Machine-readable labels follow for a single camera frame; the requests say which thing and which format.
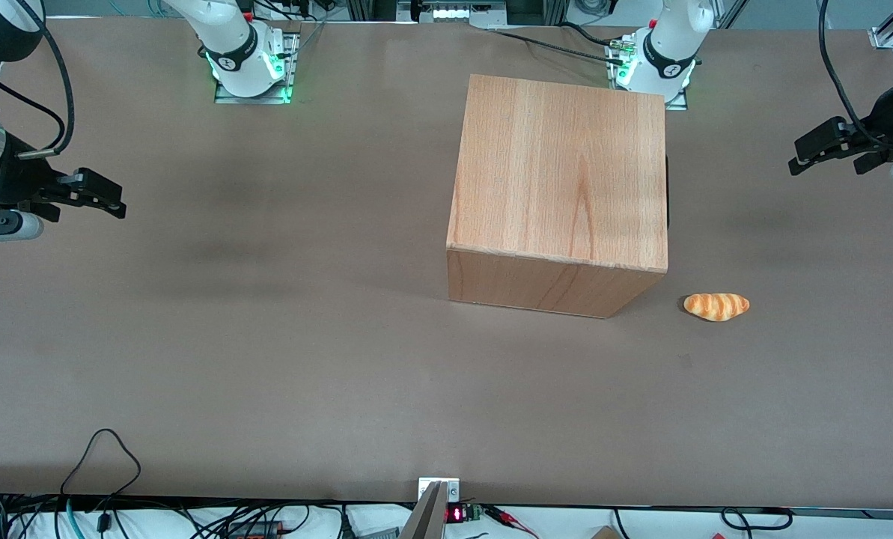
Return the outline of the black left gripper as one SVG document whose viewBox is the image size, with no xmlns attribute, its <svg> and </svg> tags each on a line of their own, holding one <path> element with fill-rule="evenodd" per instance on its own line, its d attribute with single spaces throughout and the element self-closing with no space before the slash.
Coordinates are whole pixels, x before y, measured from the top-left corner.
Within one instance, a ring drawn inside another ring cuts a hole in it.
<svg viewBox="0 0 893 539">
<path fill-rule="evenodd" d="M 858 150 L 866 153 L 854 160 L 857 175 L 893 163 L 893 86 L 875 101 L 862 123 L 873 138 L 864 136 L 843 117 L 827 119 L 800 136 L 794 142 L 795 157 L 788 161 L 790 174 L 799 175 L 816 164 L 854 156 Z"/>
</svg>

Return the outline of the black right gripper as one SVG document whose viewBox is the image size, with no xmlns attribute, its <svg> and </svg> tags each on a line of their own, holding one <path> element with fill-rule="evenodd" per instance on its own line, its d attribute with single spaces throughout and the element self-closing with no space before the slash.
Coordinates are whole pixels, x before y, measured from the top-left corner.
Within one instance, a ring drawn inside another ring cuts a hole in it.
<svg viewBox="0 0 893 539">
<path fill-rule="evenodd" d="M 67 197 L 43 195 L 57 185 Z M 90 207 L 116 219 L 126 217 L 121 201 L 124 188 L 91 168 L 64 174 L 49 166 L 45 158 L 21 160 L 6 153 L 0 159 L 0 210 L 28 212 L 47 222 L 59 222 L 61 211 L 53 204 Z"/>
</svg>

